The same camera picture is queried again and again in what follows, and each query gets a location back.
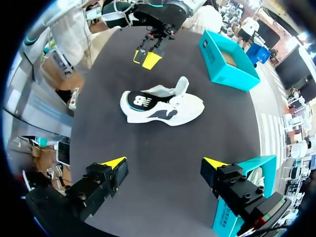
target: white sneaker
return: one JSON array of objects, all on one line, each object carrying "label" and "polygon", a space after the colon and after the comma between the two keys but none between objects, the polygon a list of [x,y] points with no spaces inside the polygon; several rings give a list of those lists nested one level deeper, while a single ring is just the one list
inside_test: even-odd
[{"label": "white sneaker", "polygon": [[175,88],[157,85],[149,90],[125,91],[120,107],[128,123],[158,120],[179,126],[196,119],[204,110],[200,98],[186,93],[188,86],[188,79],[180,77]]}]

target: white chair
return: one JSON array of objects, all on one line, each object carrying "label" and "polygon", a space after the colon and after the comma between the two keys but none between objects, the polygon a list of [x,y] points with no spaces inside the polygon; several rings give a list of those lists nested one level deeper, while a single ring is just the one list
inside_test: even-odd
[{"label": "white chair", "polygon": [[107,21],[115,21],[119,19],[125,19],[128,26],[132,26],[132,21],[129,21],[126,14],[122,11],[110,12],[101,16],[101,20],[104,22],[104,24],[107,24]]},{"label": "white chair", "polygon": [[294,92],[293,97],[288,99],[287,103],[288,105],[293,104],[295,101],[299,100],[300,94],[298,92]]},{"label": "white chair", "polygon": [[307,154],[308,147],[305,140],[285,146],[285,148],[289,147],[291,147],[291,153],[290,156],[287,158],[300,159]]},{"label": "white chair", "polygon": [[[286,170],[290,170],[290,173],[289,173],[289,175],[287,175],[287,177],[283,177],[284,172]],[[282,175],[281,175],[281,180],[286,180],[287,181],[287,180],[296,180],[296,179],[298,179],[300,172],[298,172],[298,170],[297,170],[295,177],[292,178],[292,171],[293,171],[293,167],[284,167],[283,171],[282,171]]]}]

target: cardboard box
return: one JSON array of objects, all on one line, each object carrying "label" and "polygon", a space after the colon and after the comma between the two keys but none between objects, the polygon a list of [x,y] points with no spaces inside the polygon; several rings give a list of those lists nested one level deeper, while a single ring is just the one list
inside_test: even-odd
[{"label": "cardboard box", "polygon": [[212,82],[249,91],[259,76],[243,49],[234,41],[211,31],[204,31],[199,42]]}]

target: black table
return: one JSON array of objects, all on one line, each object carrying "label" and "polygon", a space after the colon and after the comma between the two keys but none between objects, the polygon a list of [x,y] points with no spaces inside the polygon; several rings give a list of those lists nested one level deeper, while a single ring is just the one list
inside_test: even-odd
[{"label": "black table", "polygon": [[[201,35],[180,31],[148,71],[133,63],[146,28],[117,31],[85,78],[71,136],[73,182],[93,162],[127,157],[129,175],[87,223],[121,237],[213,236],[217,200],[199,174],[204,156],[226,163],[260,154],[256,115],[249,93],[211,83],[198,47]],[[128,124],[119,100],[126,90],[162,84],[180,76],[204,112],[177,127],[153,121]]]}]

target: chair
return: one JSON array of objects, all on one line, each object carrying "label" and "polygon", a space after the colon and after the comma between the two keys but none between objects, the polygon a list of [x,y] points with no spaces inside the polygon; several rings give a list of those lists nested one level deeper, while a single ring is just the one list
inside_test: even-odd
[{"label": "chair", "polygon": [[[283,177],[285,170],[289,169],[290,173],[287,177]],[[281,174],[281,180],[297,180],[300,177],[300,166],[298,167],[284,167],[282,174]]]},{"label": "chair", "polygon": [[288,99],[288,101],[287,101],[288,105],[291,105],[291,104],[293,104],[295,101],[298,101],[299,98],[300,98],[300,94],[295,91],[294,94],[293,94],[293,97],[291,97],[291,98]]},{"label": "chair", "polygon": [[289,147],[292,147],[292,148],[291,148],[291,154],[289,157],[287,157],[287,159],[288,158],[300,159],[300,158],[303,158],[307,154],[308,147],[305,140],[285,146],[285,148],[289,148]]}]

